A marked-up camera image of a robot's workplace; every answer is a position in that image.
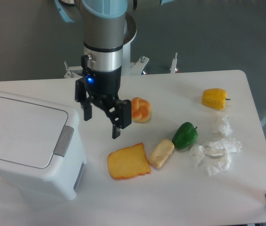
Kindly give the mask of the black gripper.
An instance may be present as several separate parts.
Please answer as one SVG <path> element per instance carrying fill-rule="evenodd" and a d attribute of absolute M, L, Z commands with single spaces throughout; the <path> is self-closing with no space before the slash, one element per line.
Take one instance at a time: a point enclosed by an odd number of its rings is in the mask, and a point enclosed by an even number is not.
<path fill-rule="evenodd" d="M 121 130 L 132 123 L 131 101 L 120 100 L 118 97 L 121 67 L 109 72 L 98 72 L 87 66 L 90 59 L 89 55 L 81 57 L 83 78 L 75 82 L 75 101 L 80 103 L 85 121 L 92 118 L 91 104 L 102 109 L 112 123 L 112 138 L 116 139 Z"/>

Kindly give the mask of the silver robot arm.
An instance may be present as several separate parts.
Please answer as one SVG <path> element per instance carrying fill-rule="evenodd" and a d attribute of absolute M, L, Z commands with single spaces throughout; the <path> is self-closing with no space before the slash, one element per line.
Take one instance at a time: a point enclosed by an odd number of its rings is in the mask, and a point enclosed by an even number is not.
<path fill-rule="evenodd" d="M 102 109 L 112 123 L 112 138 L 132 122 L 130 100 L 121 100 L 121 75 L 129 74 L 130 43 L 136 23 L 128 14 L 142 8 L 160 6 L 165 0 L 56 0 L 61 18 L 74 22 L 72 8 L 83 19 L 81 78 L 75 83 L 75 101 L 81 104 L 84 120 L 92 117 L 92 106 Z"/>

